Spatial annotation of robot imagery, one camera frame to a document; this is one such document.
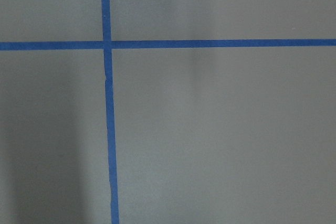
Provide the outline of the horizontal blue tape strip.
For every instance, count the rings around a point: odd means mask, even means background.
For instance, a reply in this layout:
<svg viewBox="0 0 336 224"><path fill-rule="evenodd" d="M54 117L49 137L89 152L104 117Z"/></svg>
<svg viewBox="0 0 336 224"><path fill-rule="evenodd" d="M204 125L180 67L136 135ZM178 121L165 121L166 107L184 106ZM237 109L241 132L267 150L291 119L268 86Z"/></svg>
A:
<svg viewBox="0 0 336 224"><path fill-rule="evenodd" d="M126 40L1 42L1 51L335 46L335 39Z"/></svg>

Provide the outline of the vertical blue tape strip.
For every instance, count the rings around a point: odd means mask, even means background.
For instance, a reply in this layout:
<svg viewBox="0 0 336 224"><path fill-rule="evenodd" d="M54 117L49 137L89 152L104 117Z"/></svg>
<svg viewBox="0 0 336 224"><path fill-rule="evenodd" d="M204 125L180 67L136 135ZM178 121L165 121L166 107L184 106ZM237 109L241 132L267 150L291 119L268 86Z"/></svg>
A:
<svg viewBox="0 0 336 224"><path fill-rule="evenodd" d="M110 0L101 0L102 6L102 38L106 93L106 119L108 141L109 182L111 189L111 222L119 223L117 159L115 149L114 100L113 100L113 65Z"/></svg>

